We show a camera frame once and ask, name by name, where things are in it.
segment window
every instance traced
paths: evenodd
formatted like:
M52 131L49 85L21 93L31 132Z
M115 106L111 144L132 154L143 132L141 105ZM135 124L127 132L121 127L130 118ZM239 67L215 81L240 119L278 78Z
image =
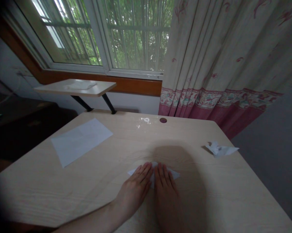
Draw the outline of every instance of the window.
M51 70L160 80L173 0L15 0L9 22Z

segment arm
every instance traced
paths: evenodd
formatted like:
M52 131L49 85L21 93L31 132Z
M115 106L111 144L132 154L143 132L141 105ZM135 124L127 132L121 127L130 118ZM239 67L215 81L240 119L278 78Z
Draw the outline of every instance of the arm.
M184 222L181 199L173 175L161 163L155 167L155 203L163 232L190 232Z
M60 227L55 232L109 233L115 231L132 217L143 203L151 185L149 179L152 173L151 163L139 166L134 174L124 182L117 197L112 202Z

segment hand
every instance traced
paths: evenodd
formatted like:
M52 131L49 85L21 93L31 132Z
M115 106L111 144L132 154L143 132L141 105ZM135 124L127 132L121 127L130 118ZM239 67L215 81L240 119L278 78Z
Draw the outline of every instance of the hand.
M159 224L165 233L185 232L181 199L166 165L155 167L155 202Z
M123 223L138 210L143 203L151 185L150 177L153 173L152 164L147 162L139 166L134 174L123 183L112 205L123 217Z

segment electrical outlet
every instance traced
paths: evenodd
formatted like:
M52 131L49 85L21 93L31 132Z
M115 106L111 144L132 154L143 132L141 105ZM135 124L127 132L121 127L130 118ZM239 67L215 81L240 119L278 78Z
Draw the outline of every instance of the electrical outlet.
M23 76L33 76L26 67L13 66L12 68L16 73L20 73Z

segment hole in desk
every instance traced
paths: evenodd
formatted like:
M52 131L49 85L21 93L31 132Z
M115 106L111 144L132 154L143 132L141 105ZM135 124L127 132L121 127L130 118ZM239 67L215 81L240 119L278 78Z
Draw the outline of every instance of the hole in desk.
M166 123L168 120L167 119L165 119L165 118L160 118L160 122L161 123Z

